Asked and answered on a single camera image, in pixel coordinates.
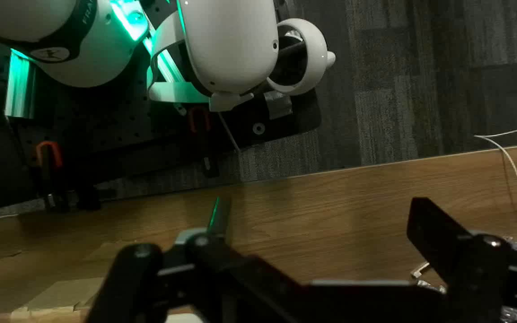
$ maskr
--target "dark background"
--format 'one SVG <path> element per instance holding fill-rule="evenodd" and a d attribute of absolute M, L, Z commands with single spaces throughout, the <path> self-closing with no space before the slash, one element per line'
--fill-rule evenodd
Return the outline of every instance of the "dark background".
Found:
<path fill-rule="evenodd" d="M 185 164 L 106 186 L 130 197 L 465 152 L 489 146 L 476 132 L 517 127 L 517 0 L 290 5 L 315 21 L 338 53 L 318 87 L 320 128 L 227 155 L 220 179 Z M 512 145 L 517 136 L 501 141 Z M 0 148 L 13 148 L 2 130 Z M 18 166 L 17 159 L 0 161 L 0 173 L 22 195 Z"/>

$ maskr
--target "wooden table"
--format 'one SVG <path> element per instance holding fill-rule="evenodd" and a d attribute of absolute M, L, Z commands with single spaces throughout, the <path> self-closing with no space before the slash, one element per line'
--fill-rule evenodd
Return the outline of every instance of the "wooden table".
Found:
<path fill-rule="evenodd" d="M 123 245 L 169 247 L 218 195 L 234 198 L 234 245 L 300 281 L 408 277 L 421 263 L 406 240 L 417 195 L 467 227 L 517 236 L 517 182 L 498 150 L 33 213 L 0 220 L 0 320 L 78 320 Z"/>

